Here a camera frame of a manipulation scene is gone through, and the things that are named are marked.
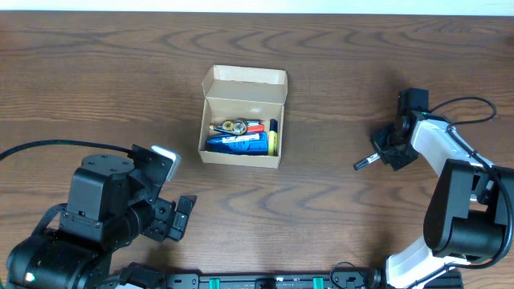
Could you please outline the correction tape dispenser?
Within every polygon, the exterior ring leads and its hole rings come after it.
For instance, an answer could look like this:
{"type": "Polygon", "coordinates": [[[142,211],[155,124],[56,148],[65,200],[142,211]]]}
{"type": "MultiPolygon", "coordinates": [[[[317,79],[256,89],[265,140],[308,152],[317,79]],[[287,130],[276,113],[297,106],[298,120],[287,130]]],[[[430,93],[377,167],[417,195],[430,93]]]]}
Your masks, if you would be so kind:
{"type": "Polygon", "coordinates": [[[247,132],[248,126],[244,120],[225,120],[221,124],[211,124],[210,129],[233,136],[241,136],[247,132]]]}

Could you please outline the black marker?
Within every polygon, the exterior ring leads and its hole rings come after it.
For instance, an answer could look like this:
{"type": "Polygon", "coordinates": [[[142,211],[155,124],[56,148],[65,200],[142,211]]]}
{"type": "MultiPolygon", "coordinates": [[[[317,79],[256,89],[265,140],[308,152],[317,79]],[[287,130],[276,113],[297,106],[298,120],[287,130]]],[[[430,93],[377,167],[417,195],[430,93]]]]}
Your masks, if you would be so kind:
{"type": "Polygon", "coordinates": [[[374,163],[375,161],[377,161],[379,159],[380,159],[380,155],[378,153],[374,153],[374,154],[369,155],[369,156],[365,157],[364,159],[358,161],[357,163],[355,163],[353,165],[353,168],[356,171],[358,171],[358,170],[366,167],[367,165],[374,163]]]}

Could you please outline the blue marker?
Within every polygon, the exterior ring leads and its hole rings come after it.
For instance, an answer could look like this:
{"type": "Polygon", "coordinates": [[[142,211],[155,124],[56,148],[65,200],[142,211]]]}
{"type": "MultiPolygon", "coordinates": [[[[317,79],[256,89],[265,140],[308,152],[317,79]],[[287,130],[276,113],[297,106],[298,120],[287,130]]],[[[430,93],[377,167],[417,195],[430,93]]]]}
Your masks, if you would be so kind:
{"type": "Polygon", "coordinates": [[[232,136],[232,135],[216,135],[212,136],[208,139],[207,143],[210,145],[213,144],[229,144],[236,142],[245,142],[245,141],[253,141],[260,140],[259,133],[245,134],[241,136],[232,136]]]}

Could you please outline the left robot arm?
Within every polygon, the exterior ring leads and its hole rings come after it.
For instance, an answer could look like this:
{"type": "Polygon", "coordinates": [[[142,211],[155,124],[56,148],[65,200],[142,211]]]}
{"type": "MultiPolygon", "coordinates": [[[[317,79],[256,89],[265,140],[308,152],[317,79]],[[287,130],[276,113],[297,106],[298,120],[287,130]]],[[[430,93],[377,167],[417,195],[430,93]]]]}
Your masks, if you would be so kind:
{"type": "Polygon", "coordinates": [[[47,211],[7,261],[8,288],[99,288],[109,280],[112,255],[140,235],[178,242],[194,196],[160,198],[181,158],[154,146],[128,157],[95,154],[74,172],[67,203],[47,211]]]}

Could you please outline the blue plastic holder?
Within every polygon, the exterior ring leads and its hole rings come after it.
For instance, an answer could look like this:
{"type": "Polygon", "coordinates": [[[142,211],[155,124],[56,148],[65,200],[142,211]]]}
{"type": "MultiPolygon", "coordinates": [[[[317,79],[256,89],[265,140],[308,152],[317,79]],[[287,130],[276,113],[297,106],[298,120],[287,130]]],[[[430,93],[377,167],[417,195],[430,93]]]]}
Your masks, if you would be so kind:
{"type": "Polygon", "coordinates": [[[236,142],[229,144],[208,144],[206,147],[214,153],[226,153],[234,155],[267,155],[268,140],[265,132],[257,132],[260,134],[260,140],[236,142]]]}

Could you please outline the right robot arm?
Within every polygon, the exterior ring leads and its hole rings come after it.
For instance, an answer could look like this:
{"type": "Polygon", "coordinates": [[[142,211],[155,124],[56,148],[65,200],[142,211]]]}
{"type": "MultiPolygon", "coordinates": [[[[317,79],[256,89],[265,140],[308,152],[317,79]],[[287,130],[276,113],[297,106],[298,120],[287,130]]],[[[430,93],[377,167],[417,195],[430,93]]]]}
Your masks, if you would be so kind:
{"type": "Polygon", "coordinates": [[[429,92],[398,94],[396,120],[371,136],[375,153],[398,171],[424,157],[438,176],[422,236],[385,261],[383,288],[424,288],[457,268],[496,265],[513,244],[513,171],[482,157],[437,115],[429,92]]]}

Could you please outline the brown cardboard box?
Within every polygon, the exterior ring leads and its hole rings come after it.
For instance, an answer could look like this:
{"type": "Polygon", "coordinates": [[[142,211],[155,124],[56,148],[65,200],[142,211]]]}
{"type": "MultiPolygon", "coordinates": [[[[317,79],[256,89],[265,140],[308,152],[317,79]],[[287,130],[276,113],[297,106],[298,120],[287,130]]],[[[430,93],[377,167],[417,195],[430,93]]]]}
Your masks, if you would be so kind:
{"type": "Polygon", "coordinates": [[[284,70],[214,65],[202,81],[204,108],[198,141],[198,153],[205,163],[245,165],[261,168],[279,167],[281,159],[284,109],[288,94],[288,74],[284,70]],[[230,120],[259,120],[264,131],[276,120],[276,151],[250,156],[216,153],[207,141],[216,135],[211,125],[230,120]]]}

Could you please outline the yellow highlighter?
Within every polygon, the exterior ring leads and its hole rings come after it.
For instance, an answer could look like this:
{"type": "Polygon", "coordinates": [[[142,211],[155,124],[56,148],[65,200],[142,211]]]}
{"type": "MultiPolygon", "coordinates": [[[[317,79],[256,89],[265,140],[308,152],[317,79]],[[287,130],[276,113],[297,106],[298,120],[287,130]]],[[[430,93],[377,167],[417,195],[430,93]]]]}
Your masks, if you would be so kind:
{"type": "Polygon", "coordinates": [[[268,155],[276,156],[278,148],[278,121],[275,119],[269,120],[268,131],[268,155]]]}

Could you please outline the red lighter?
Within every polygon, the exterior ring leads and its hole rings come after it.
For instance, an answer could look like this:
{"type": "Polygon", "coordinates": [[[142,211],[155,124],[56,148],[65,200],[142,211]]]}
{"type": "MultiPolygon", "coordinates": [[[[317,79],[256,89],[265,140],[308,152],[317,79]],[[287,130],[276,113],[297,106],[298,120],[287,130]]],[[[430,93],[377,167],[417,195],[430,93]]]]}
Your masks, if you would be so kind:
{"type": "Polygon", "coordinates": [[[247,128],[248,133],[254,133],[254,132],[264,132],[264,125],[263,124],[257,124],[252,125],[247,128]]]}

